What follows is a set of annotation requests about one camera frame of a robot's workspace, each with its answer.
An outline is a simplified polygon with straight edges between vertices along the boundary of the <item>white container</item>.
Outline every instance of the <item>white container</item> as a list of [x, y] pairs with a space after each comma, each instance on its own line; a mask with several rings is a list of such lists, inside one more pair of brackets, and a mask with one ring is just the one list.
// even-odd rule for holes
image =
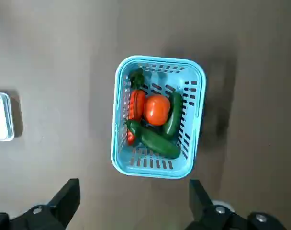
[[13, 138], [11, 100], [6, 93], [0, 92], [0, 141], [11, 141]]

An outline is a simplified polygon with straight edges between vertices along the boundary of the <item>tomato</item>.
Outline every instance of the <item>tomato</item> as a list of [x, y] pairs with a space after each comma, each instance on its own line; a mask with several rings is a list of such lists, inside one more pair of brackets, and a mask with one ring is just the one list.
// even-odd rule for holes
[[170, 107], [167, 97], [160, 94], [149, 96], [144, 108], [144, 117], [149, 123], [161, 126], [168, 120]]

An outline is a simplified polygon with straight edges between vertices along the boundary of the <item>green cucumber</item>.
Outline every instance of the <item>green cucumber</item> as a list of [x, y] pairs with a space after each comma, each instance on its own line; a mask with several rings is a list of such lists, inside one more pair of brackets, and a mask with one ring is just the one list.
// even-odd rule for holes
[[166, 140], [156, 132], [142, 127], [138, 121], [127, 120], [126, 125], [134, 136], [140, 139], [141, 142], [153, 152], [170, 159], [179, 157], [180, 149], [178, 146]]
[[167, 139], [172, 139], [179, 130], [180, 117], [182, 112], [182, 97], [179, 92], [170, 95], [171, 116], [162, 126], [162, 135]]

